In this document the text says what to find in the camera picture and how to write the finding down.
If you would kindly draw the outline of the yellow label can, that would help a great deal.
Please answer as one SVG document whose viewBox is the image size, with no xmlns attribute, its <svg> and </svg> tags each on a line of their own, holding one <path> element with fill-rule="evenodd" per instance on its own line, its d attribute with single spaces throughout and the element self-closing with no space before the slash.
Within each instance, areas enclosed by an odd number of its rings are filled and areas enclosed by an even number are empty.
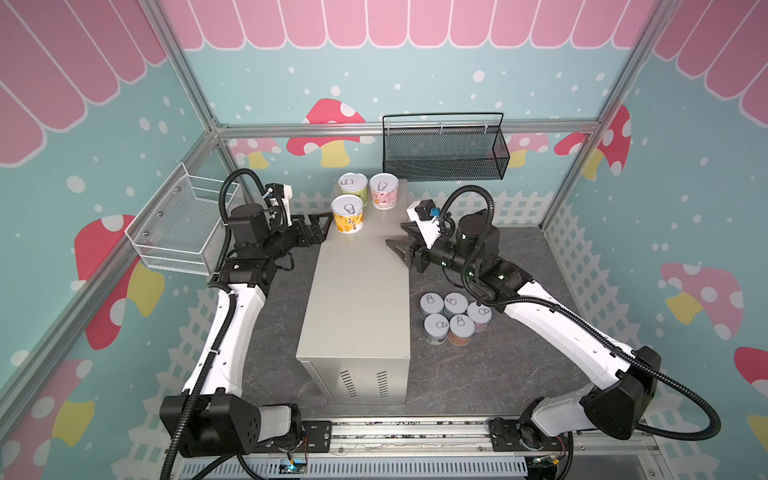
<svg viewBox="0 0 768 480">
<path fill-rule="evenodd" d="M 331 203 L 337 230 L 346 235 L 359 232 L 364 226 L 364 203 L 356 195 L 343 194 Z"/>
</svg>

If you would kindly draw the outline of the green label can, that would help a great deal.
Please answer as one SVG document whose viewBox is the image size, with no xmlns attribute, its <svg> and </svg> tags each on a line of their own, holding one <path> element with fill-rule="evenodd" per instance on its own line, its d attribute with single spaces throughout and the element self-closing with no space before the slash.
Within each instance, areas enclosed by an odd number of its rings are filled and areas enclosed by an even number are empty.
<svg viewBox="0 0 768 480">
<path fill-rule="evenodd" d="M 337 185 L 344 195 L 358 197 L 364 206 L 369 203 L 369 182 L 362 173 L 345 173 L 337 181 Z"/>
</svg>

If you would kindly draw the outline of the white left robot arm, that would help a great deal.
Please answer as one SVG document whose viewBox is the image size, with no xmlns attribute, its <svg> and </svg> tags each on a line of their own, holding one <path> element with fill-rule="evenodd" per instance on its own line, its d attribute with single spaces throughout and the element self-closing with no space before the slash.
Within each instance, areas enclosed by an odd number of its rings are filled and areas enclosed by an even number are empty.
<svg viewBox="0 0 768 480">
<path fill-rule="evenodd" d="M 208 283 L 217 310 L 211 331 L 182 392 L 163 399 L 159 416 L 170 435 L 160 478 L 172 477 L 177 457 L 211 457 L 206 477 L 231 458 L 239 464 L 261 448 L 287 456 L 308 443 L 294 403 L 256 406 L 242 396 L 245 359 L 279 260 L 295 248 L 322 244 L 333 222 L 330 213 L 292 215 L 289 188 L 264 184 L 251 169 L 230 173 L 217 207 L 224 243 Z"/>
</svg>

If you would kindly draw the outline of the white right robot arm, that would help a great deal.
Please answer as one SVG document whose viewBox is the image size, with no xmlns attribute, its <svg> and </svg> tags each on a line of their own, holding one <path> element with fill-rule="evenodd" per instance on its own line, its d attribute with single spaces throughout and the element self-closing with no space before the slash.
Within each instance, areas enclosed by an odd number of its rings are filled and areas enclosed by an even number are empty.
<svg viewBox="0 0 768 480">
<path fill-rule="evenodd" d="M 531 274 L 500 256 L 499 231 L 492 224 L 495 204 L 487 190 L 464 185 L 442 207 L 426 199 L 412 203 L 406 213 L 401 228 L 407 239 L 386 243 L 408 268 L 424 272 L 436 265 L 457 273 L 462 288 L 480 305 L 520 322 L 587 376 L 586 386 L 558 397 L 539 397 L 526 407 L 515 430 L 527 449 L 540 450 L 548 439 L 577 431 L 597 430 L 617 440 L 641 431 L 688 442 L 709 440 L 720 432 L 716 410 L 662 373 L 655 350 L 633 348 L 601 332 L 559 303 Z M 707 426 L 680 432 L 643 423 L 659 384 L 697 405 Z"/>
</svg>

